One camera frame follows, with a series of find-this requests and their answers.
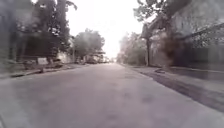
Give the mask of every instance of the tree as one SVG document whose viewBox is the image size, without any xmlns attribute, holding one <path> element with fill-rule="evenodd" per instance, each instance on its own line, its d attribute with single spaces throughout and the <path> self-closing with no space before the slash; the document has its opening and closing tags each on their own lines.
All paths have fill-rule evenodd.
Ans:
<svg viewBox="0 0 224 128">
<path fill-rule="evenodd" d="M 134 65 L 145 65 L 146 48 L 144 41 L 139 38 L 139 34 L 132 33 L 126 35 L 120 41 L 120 53 L 118 54 L 118 62 Z"/>
<path fill-rule="evenodd" d="M 137 0 L 137 2 L 139 7 L 134 8 L 134 15 L 138 21 L 144 21 L 152 15 L 164 12 L 164 6 L 166 5 L 166 0 L 145 0 L 145 2 Z"/>
<path fill-rule="evenodd" d="M 86 29 L 85 32 L 80 32 L 73 40 L 75 54 L 83 58 L 85 55 L 101 52 L 104 41 L 99 32 Z"/>
<path fill-rule="evenodd" d="M 58 0 L 58 4 L 55 0 L 35 3 L 34 16 L 38 21 L 29 26 L 33 35 L 27 37 L 26 55 L 55 57 L 59 51 L 68 51 L 69 28 L 65 13 L 70 5 L 77 8 L 74 3 L 64 0 Z"/>
</svg>

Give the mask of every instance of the fence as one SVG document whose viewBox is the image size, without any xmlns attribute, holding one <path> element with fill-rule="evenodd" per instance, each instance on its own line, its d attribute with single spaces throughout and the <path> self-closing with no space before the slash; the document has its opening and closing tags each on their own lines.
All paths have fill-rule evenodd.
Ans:
<svg viewBox="0 0 224 128">
<path fill-rule="evenodd" d="M 195 68 L 223 68 L 224 23 L 180 38 L 180 41 L 184 51 L 178 61 Z"/>
</svg>

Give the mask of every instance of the street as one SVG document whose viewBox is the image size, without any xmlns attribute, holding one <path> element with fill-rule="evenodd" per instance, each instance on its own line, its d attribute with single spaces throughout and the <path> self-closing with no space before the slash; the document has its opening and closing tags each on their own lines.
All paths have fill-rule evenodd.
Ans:
<svg viewBox="0 0 224 128">
<path fill-rule="evenodd" d="M 223 128 L 224 114 L 118 64 L 2 80 L 6 128 Z"/>
</svg>

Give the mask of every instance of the leaves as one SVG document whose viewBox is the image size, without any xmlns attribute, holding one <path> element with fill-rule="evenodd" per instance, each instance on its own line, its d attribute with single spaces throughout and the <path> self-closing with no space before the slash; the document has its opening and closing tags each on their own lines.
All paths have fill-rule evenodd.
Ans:
<svg viewBox="0 0 224 128">
<path fill-rule="evenodd" d="M 81 32 L 73 38 L 76 55 L 82 58 L 85 55 L 100 52 L 104 41 L 97 31 L 86 29 L 85 32 Z"/>
<path fill-rule="evenodd" d="M 135 65 L 145 64 L 146 46 L 139 34 L 132 33 L 124 36 L 120 41 L 120 47 L 121 50 L 117 58 L 119 62 Z"/>
<path fill-rule="evenodd" d="M 134 8 L 134 16 L 139 22 L 147 20 L 153 14 L 158 14 L 163 11 L 163 6 L 165 5 L 165 0 L 145 0 L 143 3 L 141 0 L 137 0 L 139 7 Z"/>
</svg>

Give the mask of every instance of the wall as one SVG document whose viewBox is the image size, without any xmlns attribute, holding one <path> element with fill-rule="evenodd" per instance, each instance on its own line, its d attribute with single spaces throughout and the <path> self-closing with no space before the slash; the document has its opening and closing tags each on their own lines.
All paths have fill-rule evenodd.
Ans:
<svg viewBox="0 0 224 128">
<path fill-rule="evenodd" d="M 223 0 L 192 0 L 172 16 L 174 31 L 183 35 L 224 23 Z"/>
<path fill-rule="evenodd" d="M 222 23 L 224 23 L 223 0 L 192 0 L 171 18 L 173 31 L 182 36 L 191 35 Z M 215 69 L 216 64 L 224 63 L 223 28 L 216 28 L 185 40 L 187 43 L 199 44 L 193 49 L 194 55 L 191 55 L 191 58 L 193 56 L 194 60 L 197 61 L 195 62 L 196 65 L 202 63 L 199 67 L 203 67 L 203 64 L 207 64 L 207 68 Z"/>
</svg>

